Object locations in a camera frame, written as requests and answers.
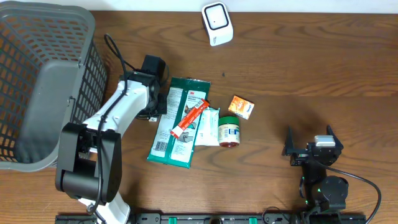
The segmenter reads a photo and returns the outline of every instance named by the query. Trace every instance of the green package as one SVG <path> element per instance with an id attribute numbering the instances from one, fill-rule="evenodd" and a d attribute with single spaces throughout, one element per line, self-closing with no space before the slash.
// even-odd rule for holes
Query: green package
<path id="1" fill-rule="evenodd" d="M 172 78 L 167 96 L 167 114 L 162 115 L 147 160 L 190 168 L 200 117 L 176 139 L 170 131 L 201 100 L 207 100 L 210 82 Z"/>

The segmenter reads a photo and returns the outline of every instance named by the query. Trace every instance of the basket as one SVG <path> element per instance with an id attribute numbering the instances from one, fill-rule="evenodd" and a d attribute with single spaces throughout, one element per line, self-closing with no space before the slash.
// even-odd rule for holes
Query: basket
<path id="1" fill-rule="evenodd" d="M 0 169 L 56 164 L 62 128 L 99 110 L 107 76 L 94 29 L 81 7 L 0 3 Z"/>

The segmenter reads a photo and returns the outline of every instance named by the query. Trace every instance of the green lid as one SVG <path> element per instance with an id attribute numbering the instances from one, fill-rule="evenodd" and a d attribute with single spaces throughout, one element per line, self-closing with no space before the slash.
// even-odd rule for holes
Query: green lid
<path id="1" fill-rule="evenodd" d="M 220 118 L 218 120 L 218 125 L 220 126 L 223 124 L 236 124 L 239 126 L 239 119 L 237 117 L 232 117 L 232 116 Z"/>

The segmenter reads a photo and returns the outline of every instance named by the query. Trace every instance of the wooden table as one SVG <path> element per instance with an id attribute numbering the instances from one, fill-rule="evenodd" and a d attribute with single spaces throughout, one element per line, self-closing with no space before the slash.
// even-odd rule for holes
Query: wooden table
<path id="1" fill-rule="evenodd" d="M 257 213 L 294 210 L 299 167 L 282 157 L 287 126 L 304 147 L 331 124 L 345 145 L 333 165 L 375 182 L 383 193 L 373 223 L 398 220 L 398 20 L 394 15 L 231 13 L 234 39 L 210 47 L 200 13 L 93 12 L 95 42 L 116 88 L 121 66 L 103 34 L 140 67 L 158 55 L 175 77 L 211 81 L 221 115 L 233 95 L 256 104 L 241 120 L 241 145 L 196 147 L 191 169 L 147 162 L 157 123 L 134 121 L 123 137 L 120 193 L 133 210 L 164 213 Z M 1 171 L 1 223 L 53 223 L 85 207 L 54 186 L 55 169 Z M 347 212 L 372 212 L 377 195 L 347 177 Z"/>

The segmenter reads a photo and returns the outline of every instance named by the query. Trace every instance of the orange box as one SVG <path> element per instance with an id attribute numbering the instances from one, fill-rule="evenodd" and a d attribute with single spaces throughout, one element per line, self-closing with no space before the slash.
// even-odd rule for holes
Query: orange box
<path id="1" fill-rule="evenodd" d="M 254 103 L 234 96 L 228 110 L 244 119 L 249 119 Z"/>

